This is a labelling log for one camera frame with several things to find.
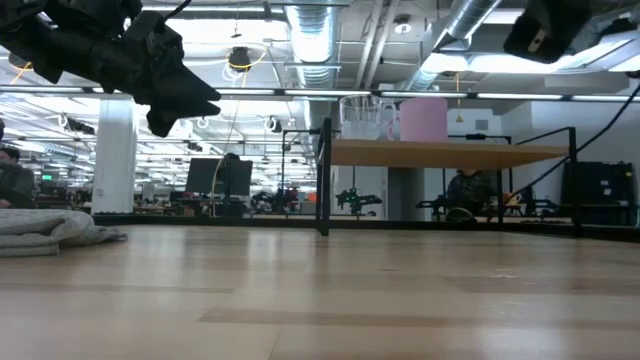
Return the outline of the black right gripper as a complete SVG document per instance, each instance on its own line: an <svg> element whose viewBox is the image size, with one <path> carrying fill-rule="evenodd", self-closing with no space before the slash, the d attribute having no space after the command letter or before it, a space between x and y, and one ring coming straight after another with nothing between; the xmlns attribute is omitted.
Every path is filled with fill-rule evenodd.
<svg viewBox="0 0 640 360"><path fill-rule="evenodd" d="M569 49L592 14L588 0L528 0L503 50L529 61L554 63Z"/></svg>

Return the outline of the translucent frosted mug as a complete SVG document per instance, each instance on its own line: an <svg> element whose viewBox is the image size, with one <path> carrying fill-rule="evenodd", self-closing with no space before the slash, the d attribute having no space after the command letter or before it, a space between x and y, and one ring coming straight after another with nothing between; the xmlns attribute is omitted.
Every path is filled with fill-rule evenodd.
<svg viewBox="0 0 640 360"><path fill-rule="evenodd" d="M349 95L339 101L341 136L345 139L378 140L390 131L397 107L393 101L375 95Z"/></svg>

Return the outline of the silver ventilation duct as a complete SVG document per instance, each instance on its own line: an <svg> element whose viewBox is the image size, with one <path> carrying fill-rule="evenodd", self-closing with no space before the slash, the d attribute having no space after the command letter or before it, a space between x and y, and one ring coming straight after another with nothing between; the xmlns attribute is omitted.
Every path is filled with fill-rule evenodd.
<svg viewBox="0 0 640 360"><path fill-rule="evenodd" d="M416 71L408 77L403 89L426 91L442 70L429 65L441 50L467 51L472 36L502 0L454 0L451 11L444 18L430 23L420 43L420 61Z"/></svg>
<svg viewBox="0 0 640 360"><path fill-rule="evenodd" d="M338 14L335 7L286 6L290 41L302 88L331 88L337 70L329 66L337 59L335 41L338 35Z"/></svg>

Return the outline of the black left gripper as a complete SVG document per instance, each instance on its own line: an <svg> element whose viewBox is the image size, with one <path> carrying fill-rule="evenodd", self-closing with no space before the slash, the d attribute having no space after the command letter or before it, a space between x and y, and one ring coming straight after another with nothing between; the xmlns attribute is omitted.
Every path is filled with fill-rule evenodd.
<svg viewBox="0 0 640 360"><path fill-rule="evenodd" d="M154 11L141 12L121 34L92 32L92 75L103 90L130 94L143 104L170 98L218 101L220 93L189 68L180 65L180 36ZM148 129L167 137L177 120L214 116L220 108L210 102L152 104Z"/></svg>

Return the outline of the black cabinet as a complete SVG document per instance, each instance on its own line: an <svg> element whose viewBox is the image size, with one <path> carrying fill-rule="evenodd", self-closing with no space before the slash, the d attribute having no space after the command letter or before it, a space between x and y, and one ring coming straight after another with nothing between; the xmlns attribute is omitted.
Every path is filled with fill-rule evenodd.
<svg viewBox="0 0 640 360"><path fill-rule="evenodd" d="M636 178L631 163L580 161L563 169L560 206L566 215L573 214L577 196L581 219L589 225L634 226L636 224Z"/></svg>

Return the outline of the white pillar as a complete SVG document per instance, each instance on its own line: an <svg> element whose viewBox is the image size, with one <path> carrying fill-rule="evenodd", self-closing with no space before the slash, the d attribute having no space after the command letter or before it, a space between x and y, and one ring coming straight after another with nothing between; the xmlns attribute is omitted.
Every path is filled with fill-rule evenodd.
<svg viewBox="0 0 640 360"><path fill-rule="evenodd" d="M132 100L100 102L92 214L133 211L138 128Z"/></svg>

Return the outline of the black ceiling device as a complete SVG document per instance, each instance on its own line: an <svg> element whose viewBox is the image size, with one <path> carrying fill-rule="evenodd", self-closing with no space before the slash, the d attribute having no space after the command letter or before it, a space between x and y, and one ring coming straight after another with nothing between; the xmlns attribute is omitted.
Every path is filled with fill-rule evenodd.
<svg viewBox="0 0 640 360"><path fill-rule="evenodd" d="M247 72L251 68L251 59L247 47L234 47L227 58L228 67L235 72Z"/></svg>

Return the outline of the grey folded cloth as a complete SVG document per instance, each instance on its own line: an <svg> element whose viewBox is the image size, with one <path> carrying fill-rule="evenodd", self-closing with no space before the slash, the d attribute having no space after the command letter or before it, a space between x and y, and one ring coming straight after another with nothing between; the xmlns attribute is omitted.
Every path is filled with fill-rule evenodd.
<svg viewBox="0 0 640 360"><path fill-rule="evenodd" d="M98 226L81 211L0 209L0 258L51 256L63 247L126 240L125 233Z"/></svg>

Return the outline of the black monitor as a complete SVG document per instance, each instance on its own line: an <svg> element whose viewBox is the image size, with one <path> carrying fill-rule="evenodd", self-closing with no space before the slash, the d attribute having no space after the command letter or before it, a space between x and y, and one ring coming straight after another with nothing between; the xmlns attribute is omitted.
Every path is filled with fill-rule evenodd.
<svg viewBox="0 0 640 360"><path fill-rule="evenodd" d="M185 191L247 196L252 161L194 158L190 162Z"/></svg>

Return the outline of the wooden shelf with black frame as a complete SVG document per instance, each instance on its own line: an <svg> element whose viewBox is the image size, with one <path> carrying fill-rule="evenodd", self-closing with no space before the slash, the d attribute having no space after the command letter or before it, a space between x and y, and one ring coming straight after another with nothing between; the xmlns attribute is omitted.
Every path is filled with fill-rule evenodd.
<svg viewBox="0 0 640 360"><path fill-rule="evenodd" d="M577 160L575 129L567 127L569 145L533 146L474 143L430 143L406 141L349 140L333 138L332 120L319 129L317 202L314 225L323 236L330 230L331 167L369 166L407 169L496 170L532 164L554 158Z"/></svg>

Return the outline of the pink mug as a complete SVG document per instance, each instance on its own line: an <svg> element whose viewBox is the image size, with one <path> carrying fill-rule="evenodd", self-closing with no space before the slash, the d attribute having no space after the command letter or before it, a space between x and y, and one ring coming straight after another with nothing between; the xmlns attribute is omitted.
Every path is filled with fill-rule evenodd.
<svg viewBox="0 0 640 360"><path fill-rule="evenodd" d="M387 125L387 138L407 142L446 142L448 103L444 98L411 98L399 107Z"/></svg>

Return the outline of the person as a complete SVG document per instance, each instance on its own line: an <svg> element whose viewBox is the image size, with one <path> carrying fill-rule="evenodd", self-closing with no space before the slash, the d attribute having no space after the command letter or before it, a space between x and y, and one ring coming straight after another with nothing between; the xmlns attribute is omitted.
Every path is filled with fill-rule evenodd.
<svg viewBox="0 0 640 360"><path fill-rule="evenodd" d="M481 170L458 169L446 191L448 209L465 209L474 217L491 215L495 197L494 176Z"/></svg>
<svg viewBox="0 0 640 360"><path fill-rule="evenodd" d="M20 165L19 159L17 149L0 148L0 209L34 205L34 173Z"/></svg>

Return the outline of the black table edge rail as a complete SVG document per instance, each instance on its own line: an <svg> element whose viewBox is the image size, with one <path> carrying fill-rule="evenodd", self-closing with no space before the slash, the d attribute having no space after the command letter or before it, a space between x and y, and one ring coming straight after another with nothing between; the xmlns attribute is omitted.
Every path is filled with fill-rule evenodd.
<svg viewBox="0 0 640 360"><path fill-rule="evenodd" d="M96 215L94 222L103 226L118 225L176 225L219 227L263 227L314 229L326 236L332 229L340 230L397 230L397 231L486 231L514 232L567 238L583 238L640 245L640 228L583 225L576 229L572 224L549 223L450 223L382 220L328 220L266 218L208 218L107 214Z"/></svg>

